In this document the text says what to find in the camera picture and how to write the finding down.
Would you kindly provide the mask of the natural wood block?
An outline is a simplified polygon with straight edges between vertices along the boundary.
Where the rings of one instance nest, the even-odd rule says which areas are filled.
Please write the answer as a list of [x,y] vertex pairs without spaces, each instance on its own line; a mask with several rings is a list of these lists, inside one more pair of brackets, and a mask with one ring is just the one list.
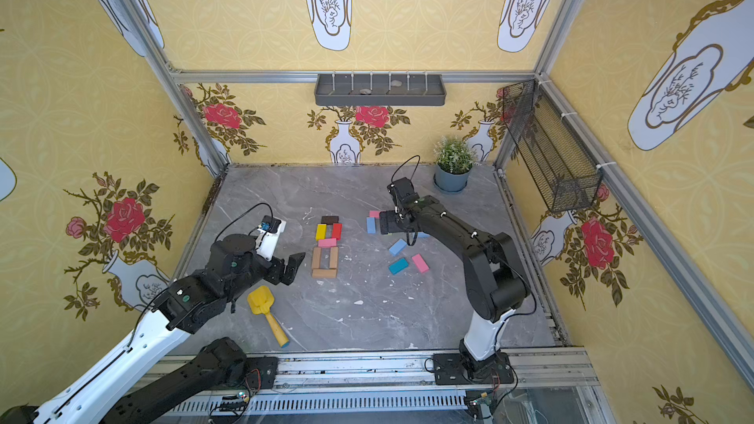
[[331,270],[337,270],[338,267],[339,267],[339,249],[337,247],[331,247],[329,268]]
[[322,248],[314,247],[312,251],[312,258],[311,258],[311,268],[313,270],[318,270],[321,268],[321,258],[322,258]]
[[337,269],[313,269],[311,271],[311,276],[314,279],[336,279],[337,275]]

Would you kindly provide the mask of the light blue short block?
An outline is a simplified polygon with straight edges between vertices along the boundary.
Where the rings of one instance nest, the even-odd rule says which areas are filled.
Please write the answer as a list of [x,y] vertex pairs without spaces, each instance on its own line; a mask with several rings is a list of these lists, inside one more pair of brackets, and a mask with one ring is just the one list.
[[406,243],[404,239],[398,239],[396,243],[393,243],[391,245],[391,247],[389,248],[389,252],[393,256],[398,256],[407,246],[408,244]]

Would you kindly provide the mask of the light blue long block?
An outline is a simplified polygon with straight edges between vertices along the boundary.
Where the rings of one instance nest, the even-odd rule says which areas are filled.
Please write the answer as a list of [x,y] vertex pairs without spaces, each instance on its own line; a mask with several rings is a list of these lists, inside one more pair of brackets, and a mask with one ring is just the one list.
[[368,217],[366,219],[366,227],[367,227],[367,233],[376,234],[377,233],[377,219],[373,217]]

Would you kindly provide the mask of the yellow block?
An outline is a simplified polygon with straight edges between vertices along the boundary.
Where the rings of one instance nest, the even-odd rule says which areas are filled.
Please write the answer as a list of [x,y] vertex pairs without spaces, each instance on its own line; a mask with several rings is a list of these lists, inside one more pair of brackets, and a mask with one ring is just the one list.
[[318,224],[316,228],[316,235],[315,239],[316,241],[323,241],[327,237],[327,225],[326,224]]

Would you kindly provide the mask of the red block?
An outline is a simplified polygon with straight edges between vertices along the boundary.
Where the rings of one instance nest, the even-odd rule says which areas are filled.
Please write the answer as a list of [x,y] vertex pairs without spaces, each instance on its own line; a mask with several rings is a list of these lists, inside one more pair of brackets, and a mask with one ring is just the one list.
[[339,241],[342,238],[342,233],[343,225],[341,223],[334,224],[332,228],[332,238]]

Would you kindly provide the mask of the dark brown block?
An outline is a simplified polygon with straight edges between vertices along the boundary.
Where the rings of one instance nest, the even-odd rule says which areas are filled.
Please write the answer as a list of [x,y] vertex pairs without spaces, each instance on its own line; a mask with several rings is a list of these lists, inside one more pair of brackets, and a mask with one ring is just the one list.
[[320,223],[325,225],[335,225],[340,222],[340,218],[337,215],[322,216]]

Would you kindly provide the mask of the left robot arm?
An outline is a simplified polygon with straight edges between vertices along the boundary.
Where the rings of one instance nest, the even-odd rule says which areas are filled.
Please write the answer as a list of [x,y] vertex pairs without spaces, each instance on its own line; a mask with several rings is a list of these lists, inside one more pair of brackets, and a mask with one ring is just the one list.
[[79,380],[41,406],[14,406],[4,423],[149,423],[193,395],[243,381],[247,357],[230,339],[204,347],[182,369],[138,391],[137,381],[209,320],[233,309],[257,283],[289,286],[306,256],[283,260],[258,252],[253,235],[229,235],[210,247],[204,268],[151,300],[132,333]]

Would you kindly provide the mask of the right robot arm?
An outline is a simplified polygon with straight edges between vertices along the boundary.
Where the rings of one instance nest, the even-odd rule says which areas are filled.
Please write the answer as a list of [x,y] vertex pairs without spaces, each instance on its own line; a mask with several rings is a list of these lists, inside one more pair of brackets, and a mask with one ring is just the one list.
[[477,229],[449,212],[432,196],[379,213],[383,235],[424,233],[453,253],[463,266],[465,292],[473,314],[459,350],[468,360],[483,363],[499,346],[506,322],[531,295],[512,238]]

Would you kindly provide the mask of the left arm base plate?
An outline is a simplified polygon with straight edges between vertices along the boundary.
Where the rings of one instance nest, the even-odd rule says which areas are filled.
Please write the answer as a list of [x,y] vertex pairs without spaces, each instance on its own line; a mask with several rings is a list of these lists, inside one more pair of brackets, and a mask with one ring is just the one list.
[[243,369],[243,383],[251,392],[271,390],[277,376],[279,359],[276,356],[248,357]]

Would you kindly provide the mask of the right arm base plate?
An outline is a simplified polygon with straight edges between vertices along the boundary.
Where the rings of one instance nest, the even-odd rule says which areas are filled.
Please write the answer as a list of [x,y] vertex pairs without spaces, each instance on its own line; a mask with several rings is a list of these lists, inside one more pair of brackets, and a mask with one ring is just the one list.
[[432,355],[431,370],[435,384],[440,386],[461,385],[510,385],[516,382],[508,355],[498,353],[483,361],[474,360],[464,353],[436,353]]

